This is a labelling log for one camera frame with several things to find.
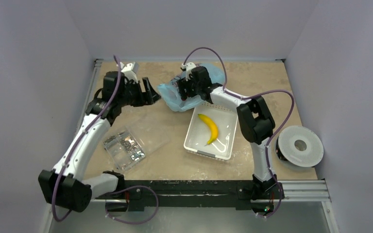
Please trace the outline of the light blue plastic bag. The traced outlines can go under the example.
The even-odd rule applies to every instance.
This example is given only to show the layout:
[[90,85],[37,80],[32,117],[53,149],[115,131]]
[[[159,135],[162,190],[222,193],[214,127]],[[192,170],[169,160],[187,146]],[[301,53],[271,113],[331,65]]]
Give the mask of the light blue plastic bag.
[[[213,83],[225,83],[224,71],[222,71],[219,67],[216,67],[215,65],[210,63],[198,63],[197,66],[203,66],[208,70],[210,79]],[[185,112],[204,103],[204,100],[202,100],[200,96],[181,100],[181,95],[178,92],[179,88],[176,84],[176,81],[185,77],[186,72],[182,71],[181,73],[173,77],[169,82],[162,83],[157,86],[159,95],[166,103],[166,105],[174,112]]]

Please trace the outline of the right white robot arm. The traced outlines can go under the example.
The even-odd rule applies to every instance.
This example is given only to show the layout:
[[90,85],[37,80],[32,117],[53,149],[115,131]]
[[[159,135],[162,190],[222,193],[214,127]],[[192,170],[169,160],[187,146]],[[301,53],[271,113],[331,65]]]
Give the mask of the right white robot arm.
[[253,191],[258,197],[266,197],[277,181],[267,148],[275,121],[263,97],[246,97],[229,91],[223,84],[212,81],[204,66],[189,63],[182,65],[181,70],[184,75],[176,83],[182,101],[198,96],[210,104],[223,106],[237,114],[241,133],[252,148]]

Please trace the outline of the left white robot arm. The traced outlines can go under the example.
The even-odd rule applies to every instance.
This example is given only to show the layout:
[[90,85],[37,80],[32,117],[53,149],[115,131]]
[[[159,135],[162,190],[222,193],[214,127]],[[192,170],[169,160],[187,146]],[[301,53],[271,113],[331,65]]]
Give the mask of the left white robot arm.
[[128,71],[109,71],[103,86],[88,104],[78,133],[61,159],[50,170],[43,170],[38,182],[45,201],[53,211],[83,212],[92,199],[109,194],[118,199],[125,194],[122,174],[104,171],[84,180],[88,163],[98,144],[122,113],[125,106],[142,107],[160,100],[149,79],[137,81]]

